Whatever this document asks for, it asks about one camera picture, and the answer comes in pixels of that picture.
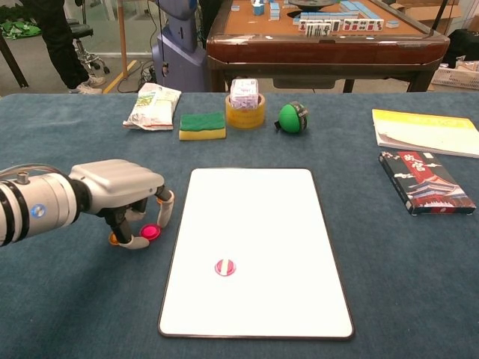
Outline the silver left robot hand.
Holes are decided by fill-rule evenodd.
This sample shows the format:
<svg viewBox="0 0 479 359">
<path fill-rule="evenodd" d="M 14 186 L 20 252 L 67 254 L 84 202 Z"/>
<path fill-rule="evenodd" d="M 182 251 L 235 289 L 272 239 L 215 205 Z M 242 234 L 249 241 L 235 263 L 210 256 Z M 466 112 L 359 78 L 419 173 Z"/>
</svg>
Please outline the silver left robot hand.
<svg viewBox="0 0 479 359">
<path fill-rule="evenodd" d="M 89 162 L 72 167 L 72 182 L 84 192 L 82 211 L 104 218 L 118 246 L 130 250 L 147 248 L 150 240 L 134 236 L 129 223 L 144 217 L 147 200 L 156 197 L 156 224 L 168 224 L 174 206 L 174 192 L 161 174 L 123 159 Z"/>
</svg>

